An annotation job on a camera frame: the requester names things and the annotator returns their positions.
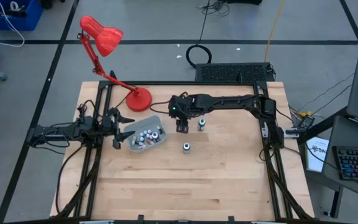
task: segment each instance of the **blue bin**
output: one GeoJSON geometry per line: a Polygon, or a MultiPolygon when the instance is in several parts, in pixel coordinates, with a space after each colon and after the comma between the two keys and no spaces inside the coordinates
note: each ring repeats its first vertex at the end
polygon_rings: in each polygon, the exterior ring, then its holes
{"type": "MultiPolygon", "coordinates": [[[[13,0],[0,0],[1,4],[4,6],[4,9],[10,8],[10,3],[13,0]]],[[[42,15],[42,7],[38,0],[14,0],[18,3],[19,6],[22,6],[23,4],[27,6],[26,17],[13,17],[8,16],[7,18],[12,23],[12,25],[17,30],[34,30],[37,26],[38,21],[40,20],[40,17],[42,15]]],[[[5,21],[4,16],[0,16],[0,30],[10,30],[10,28],[7,25],[7,22],[5,21]]]]}

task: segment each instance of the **lamp shade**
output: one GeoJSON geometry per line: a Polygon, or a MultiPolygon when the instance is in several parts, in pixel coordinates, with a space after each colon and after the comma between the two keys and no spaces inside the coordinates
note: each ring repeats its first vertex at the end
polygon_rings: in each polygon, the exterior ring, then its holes
{"type": "Polygon", "coordinates": [[[94,38],[96,48],[105,57],[117,47],[124,33],[113,27],[103,27],[91,16],[83,16],[80,21],[81,28],[94,38]]]}

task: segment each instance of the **black keyboard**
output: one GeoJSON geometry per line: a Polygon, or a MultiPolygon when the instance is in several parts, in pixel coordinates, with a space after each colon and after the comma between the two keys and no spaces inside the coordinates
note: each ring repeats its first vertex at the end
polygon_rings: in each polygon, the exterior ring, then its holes
{"type": "Polygon", "coordinates": [[[273,81],[268,73],[270,63],[209,63],[197,64],[196,81],[239,81],[243,82],[273,81]]]}
{"type": "Polygon", "coordinates": [[[358,180],[358,147],[334,146],[334,157],[342,180],[358,180]]]}

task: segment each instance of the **lamp base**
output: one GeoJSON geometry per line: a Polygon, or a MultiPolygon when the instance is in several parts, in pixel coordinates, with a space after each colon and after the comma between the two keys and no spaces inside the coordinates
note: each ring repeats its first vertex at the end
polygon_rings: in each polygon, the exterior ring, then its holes
{"type": "Polygon", "coordinates": [[[145,88],[136,88],[139,93],[132,92],[127,96],[127,106],[129,109],[140,112],[149,108],[152,103],[152,95],[145,88]]]}

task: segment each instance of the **black device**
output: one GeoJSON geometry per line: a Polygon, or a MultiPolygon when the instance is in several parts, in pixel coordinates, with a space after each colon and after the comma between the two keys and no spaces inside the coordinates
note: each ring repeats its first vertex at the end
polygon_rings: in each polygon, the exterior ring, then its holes
{"type": "Polygon", "coordinates": [[[358,147],[334,146],[333,149],[340,178],[358,181],[358,147]]]}
{"type": "Polygon", "coordinates": [[[177,132],[188,132],[188,119],[197,118],[214,110],[247,110],[265,124],[262,135],[267,138],[269,146],[281,149],[284,134],[276,123],[276,101],[264,95],[220,96],[207,94],[179,96],[173,95],[168,104],[168,113],[176,119],[177,132]]]}
{"type": "Polygon", "coordinates": [[[273,82],[275,71],[268,62],[262,63],[198,63],[196,81],[239,83],[267,81],[273,82]]]}
{"type": "Polygon", "coordinates": [[[313,125],[315,119],[316,119],[316,118],[314,118],[314,117],[312,117],[312,116],[306,115],[306,116],[301,120],[301,122],[299,123],[298,127],[307,130],[307,129],[309,129],[309,128],[313,125]]]}
{"type": "Polygon", "coordinates": [[[101,122],[94,122],[92,116],[84,116],[81,113],[76,121],[72,123],[64,123],[64,125],[41,126],[37,125],[30,128],[27,134],[27,143],[31,147],[36,147],[40,144],[45,144],[50,141],[79,141],[87,147],[97,147],[99,141],[96,139],[105,136],[114,136],[112,146],[115,149],[121,148],[121,143],[126,138],[135,133],[135,131],[128,131],[126,133],[120,132],[119,123],[130,123],[134,119],[125,118],[121,116],[117,108],[111,108],[106,114],[102,116],[101,122]]]}

